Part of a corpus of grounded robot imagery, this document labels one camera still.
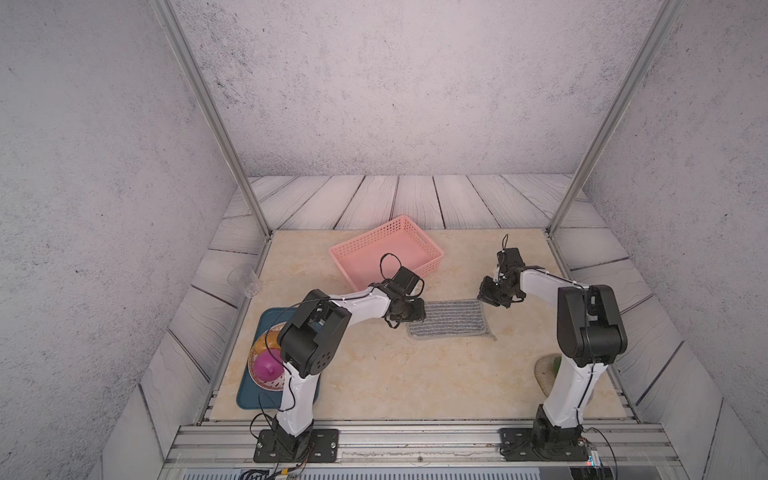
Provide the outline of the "grey striped square dishcloth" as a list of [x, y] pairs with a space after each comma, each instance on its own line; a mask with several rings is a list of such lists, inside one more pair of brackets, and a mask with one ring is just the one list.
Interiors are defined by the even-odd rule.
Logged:
[[488, 321], [478, 300], [431, 301], [425, 303], [424, 320], [407, 324], [408, 335], [416, 340], [458, 337], [491, 337]]

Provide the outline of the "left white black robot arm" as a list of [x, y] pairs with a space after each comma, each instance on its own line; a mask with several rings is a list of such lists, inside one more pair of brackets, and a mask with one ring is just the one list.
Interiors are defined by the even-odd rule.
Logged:
[[347, 328], [371, 319], [382, 319], [392, 329], [423, 321], [423, 288], [424, 280], [400, 265], [393, 275], [383, 276], [362, 291], [332, 296], [315, 289], [297, 304], [278, 311], [277, 316], [285, 316], [287, 321], [275, 340], [263, 335], [254, 343], [258, 352], [249, 358], [247, 368], [254, 381], [282, 381], [276, 415], [265, 417], [267, 432], [279, 447], [293, 456], [309, 447], [319, 378], [335, 357]]

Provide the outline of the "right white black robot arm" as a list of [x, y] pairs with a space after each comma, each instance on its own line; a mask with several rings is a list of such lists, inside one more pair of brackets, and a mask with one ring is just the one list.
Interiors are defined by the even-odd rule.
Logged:
[[556, 307], [561, 363], [553, 388], [538, 406], [530, 428], [499, 431], [508, 461], [585, 460], [585, 408], [601, 375], [628, 347], [613, 289], [585, 285], [524, 263], [504, 237], [492, 276], [483, 278], [477, 299], [504, 308], [533, 295]]

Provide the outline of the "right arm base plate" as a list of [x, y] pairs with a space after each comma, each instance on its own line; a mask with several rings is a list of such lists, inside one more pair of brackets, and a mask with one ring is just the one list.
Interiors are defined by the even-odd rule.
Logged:
[[500, 454], [508, 462], [586, 462], [589, 449], [576, 429], [503, 428]]

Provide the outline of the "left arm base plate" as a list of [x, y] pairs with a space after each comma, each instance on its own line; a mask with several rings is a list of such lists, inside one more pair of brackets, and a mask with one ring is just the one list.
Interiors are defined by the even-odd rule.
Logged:
[[282, 429], [261, 430], [253, 462], [267, 463], [334, 463], [338, 456], [338, 429], [315, 429], [294, 437]]

